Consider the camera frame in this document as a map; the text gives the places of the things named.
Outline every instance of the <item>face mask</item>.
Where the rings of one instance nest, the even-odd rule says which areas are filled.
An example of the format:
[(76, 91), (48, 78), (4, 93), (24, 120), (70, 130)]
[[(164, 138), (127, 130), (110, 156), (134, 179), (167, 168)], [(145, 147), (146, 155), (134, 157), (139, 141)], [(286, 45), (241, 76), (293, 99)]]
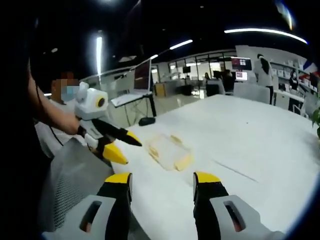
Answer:
[(79, 91), (79, 86), (63, 86), (61, 88), (61, 100), (69, 102), (73, 100)]

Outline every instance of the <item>black mouse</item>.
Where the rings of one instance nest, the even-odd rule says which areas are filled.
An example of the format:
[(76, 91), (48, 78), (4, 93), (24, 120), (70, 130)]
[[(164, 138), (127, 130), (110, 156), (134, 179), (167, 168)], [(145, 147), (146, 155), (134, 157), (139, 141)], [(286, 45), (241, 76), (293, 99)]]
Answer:
[(150, 124), (154, 124), (156, 122), (156, 119), (154, 117), (143, 117), (139, 121), (139, 126), (146, 126)]

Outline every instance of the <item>transparent plastic container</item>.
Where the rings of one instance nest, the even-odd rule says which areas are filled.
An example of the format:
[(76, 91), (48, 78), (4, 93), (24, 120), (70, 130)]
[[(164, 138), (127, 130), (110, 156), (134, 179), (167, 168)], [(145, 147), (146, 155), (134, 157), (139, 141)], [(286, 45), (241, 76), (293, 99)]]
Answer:
[(157, 135), (147, 141), (145, 147), (150, 156), (167, 171), (183, 171), (194, 161), (192, 151), (173, 135)]

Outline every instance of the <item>dark ceiling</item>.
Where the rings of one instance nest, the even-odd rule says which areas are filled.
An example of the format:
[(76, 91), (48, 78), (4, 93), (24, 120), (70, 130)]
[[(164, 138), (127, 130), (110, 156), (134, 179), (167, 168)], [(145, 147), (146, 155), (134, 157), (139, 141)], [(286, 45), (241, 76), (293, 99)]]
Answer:
[[(96, 74), (97, 36), (103, 39), (102, 72), (135, 65), (188, 39), (193, 43), (167, 51), (155, 61), (241, 44), (282, 49), (316, 61), (314, 44), (319, 37), (314, 29), (319, 29), (319, 21), (313, 10), (316, 3), (306, 1), (310, 4), (285, 2), (297, 23), (290, 31), (271, 0), (57, 0), (39, 13), (31, 55), (33, 75), (45, 86), (42, 83), (62, 71), (72, 70), (80, 79)], [(311, 44), (274, 34), (224, 33), (248, 27), (282, 30)], [(125, 56), (137, 58), (119, 62)]]

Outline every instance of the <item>laptop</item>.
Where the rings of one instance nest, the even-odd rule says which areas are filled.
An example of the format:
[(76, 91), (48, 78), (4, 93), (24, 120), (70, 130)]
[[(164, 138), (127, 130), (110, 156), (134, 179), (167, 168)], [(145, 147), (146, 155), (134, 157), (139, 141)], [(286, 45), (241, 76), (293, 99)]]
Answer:
[(142, 99), (147, 95), (151, 95), (152, 75), (151, 75), (151, 60), (147, 60), (134, 69), (133, 90), (111, 100), (115, 108), (121, 107), (128, 103)]

